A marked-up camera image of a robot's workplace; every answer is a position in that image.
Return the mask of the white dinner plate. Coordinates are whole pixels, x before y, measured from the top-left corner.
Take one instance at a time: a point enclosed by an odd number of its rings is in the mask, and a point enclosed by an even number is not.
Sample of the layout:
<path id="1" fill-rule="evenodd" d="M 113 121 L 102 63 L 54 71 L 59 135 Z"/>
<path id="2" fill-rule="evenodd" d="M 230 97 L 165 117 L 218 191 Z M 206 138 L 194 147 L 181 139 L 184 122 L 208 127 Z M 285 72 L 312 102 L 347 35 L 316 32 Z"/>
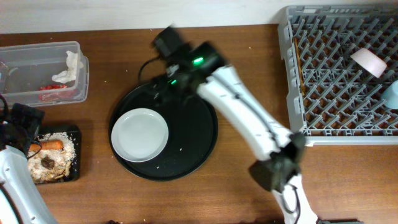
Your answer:
<path id="1" fill-rule="evenodd" d="M 166 147 L 169 127 L 156 111 L 130 110 L 120 116 L 111 130 L 111 144 L 116 154 L 129 162 L 146 162 Z"/>

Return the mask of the white tissue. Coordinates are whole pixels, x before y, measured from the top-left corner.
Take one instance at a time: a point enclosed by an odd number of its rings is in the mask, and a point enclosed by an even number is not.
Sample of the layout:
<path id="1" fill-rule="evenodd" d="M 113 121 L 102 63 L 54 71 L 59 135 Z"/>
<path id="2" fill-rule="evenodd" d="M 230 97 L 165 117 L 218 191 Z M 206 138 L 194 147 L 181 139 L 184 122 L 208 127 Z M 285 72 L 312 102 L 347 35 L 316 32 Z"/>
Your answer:
<path id="1" fill-rule="evenodd" d="M 57 75 L 53 75 L 52 81 L 54 82 L 65 84 L 67 82 L 74 81 L 76 80 L 78 69 L 83 68 L 83 63 L 78 60 L 79 55 L 77 53 L 66 51 L 66 54 L 66 65 L 68 69 L 60 72 Z"/>

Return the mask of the red snack wrapper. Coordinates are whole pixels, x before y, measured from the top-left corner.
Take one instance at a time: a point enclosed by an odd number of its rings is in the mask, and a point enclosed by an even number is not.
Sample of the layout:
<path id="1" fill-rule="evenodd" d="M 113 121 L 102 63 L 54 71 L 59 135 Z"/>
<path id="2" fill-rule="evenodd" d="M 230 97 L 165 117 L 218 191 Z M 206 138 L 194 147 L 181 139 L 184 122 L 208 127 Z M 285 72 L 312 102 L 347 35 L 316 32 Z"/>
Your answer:
<path id="1" fill-rule="evenodd" d="M 66 85 L 47 85 L 39 88 L 44 93 L 39 94 L 38 98 L 43 102 L 65 101 L 73 98 L 75 90 L 70 90 Z"/>

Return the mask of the orange carrot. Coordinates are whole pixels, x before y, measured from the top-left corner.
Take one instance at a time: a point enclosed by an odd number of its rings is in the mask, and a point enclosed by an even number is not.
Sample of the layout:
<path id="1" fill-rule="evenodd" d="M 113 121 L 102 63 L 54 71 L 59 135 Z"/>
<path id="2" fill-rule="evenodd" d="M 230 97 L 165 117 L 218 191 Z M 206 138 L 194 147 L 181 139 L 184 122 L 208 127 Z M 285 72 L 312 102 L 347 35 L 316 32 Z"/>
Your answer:
<path id="1" fill-rule="evenodd" d="M 52 140 L 44 142 L 34 142 L 30 145 L 29 151 L 37 152 L 39 150 L 61 150 L 63 142 L 61 140 Z"/>

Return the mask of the brown food scrap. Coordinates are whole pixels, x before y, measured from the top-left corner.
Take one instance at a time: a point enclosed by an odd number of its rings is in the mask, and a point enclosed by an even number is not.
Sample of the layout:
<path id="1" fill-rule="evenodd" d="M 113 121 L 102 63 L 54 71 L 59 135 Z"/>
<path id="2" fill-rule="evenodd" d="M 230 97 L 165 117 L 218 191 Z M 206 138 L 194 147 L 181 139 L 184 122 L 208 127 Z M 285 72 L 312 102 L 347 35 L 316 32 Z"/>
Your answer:
<path id="1" fill-rule="evenodd" d="M 48 156 L 41 159 L 41 165 L 46 169 L 53 169 L 55 167 L 55 161 Z"/>

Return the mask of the rice and shell leftovers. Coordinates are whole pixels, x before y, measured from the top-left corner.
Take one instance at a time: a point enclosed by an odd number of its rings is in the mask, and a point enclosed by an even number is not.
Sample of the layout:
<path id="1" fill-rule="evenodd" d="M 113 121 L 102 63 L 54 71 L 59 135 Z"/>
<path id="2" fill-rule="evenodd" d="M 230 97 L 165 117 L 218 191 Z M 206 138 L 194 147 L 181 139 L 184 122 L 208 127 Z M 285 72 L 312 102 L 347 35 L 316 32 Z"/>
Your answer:
<path id="1" fill-rule="evenodd" d="M 63 182 L 72 177 L 77 157 L 74 140 L 66 132 L 48 133 L 30 145 L 28 170 L 35 184 Z"/>

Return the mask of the white small bowl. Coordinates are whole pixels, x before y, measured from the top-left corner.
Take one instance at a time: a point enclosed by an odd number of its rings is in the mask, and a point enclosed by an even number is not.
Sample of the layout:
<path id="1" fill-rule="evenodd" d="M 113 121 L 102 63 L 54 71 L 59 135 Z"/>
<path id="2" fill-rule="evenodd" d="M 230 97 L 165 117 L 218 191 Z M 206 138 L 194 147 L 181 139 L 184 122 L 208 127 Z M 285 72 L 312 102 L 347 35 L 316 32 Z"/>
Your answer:
<path id="1" fill-rule="evenodd" d="M 387 68 L 386 62 L 365 48 L 359 49 L 350 57 L 376 78 L 379 78 Z"/>

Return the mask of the light blue cup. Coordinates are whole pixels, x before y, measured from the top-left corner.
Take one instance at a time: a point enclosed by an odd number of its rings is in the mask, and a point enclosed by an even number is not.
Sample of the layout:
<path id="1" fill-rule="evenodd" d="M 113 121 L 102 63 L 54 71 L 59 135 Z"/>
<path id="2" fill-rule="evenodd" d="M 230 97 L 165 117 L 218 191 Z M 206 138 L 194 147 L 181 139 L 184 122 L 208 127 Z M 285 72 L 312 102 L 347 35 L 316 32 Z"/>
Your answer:
<path id="1" fill-rule="evenodd" d="M 381 95 L 384 105 L 390 109 L 398 109 L 398 81 L 393 82 Z"/>

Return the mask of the wooden chopstick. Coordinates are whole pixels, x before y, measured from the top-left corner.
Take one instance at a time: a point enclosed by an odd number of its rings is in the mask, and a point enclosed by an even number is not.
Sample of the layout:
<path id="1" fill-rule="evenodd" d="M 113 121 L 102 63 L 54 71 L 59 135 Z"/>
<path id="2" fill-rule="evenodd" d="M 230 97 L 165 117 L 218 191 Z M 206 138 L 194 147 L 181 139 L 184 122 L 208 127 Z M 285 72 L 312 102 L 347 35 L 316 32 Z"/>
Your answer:
<path id="1" fill-rule="evenodd" d="M 299 51 L 298 42 L 297 42 L 296 37 L 294 37 L 294 44 L 295 44 L 295 52 L 296 52 L 296 58 L 297 58 L 299 79 L 300 79 L 301 94 L 303 97 L 305 97 L 305 87 L 304 87 L 304 82 L 303 82 L 302 64 L 300 61 L 300 51 Z"/>

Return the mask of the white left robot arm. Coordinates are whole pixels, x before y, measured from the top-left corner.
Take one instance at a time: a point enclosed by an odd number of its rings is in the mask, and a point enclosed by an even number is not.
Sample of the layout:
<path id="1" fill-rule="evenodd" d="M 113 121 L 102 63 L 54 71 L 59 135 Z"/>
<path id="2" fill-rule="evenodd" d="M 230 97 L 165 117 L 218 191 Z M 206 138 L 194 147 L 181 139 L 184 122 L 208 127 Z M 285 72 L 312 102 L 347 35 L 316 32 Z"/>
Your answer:
<path id="1" fill-rule="evenodd" d="M 1 223 L 56 223 L 32 180 L 28 160 L 44 112 L 1 97 Z"/>

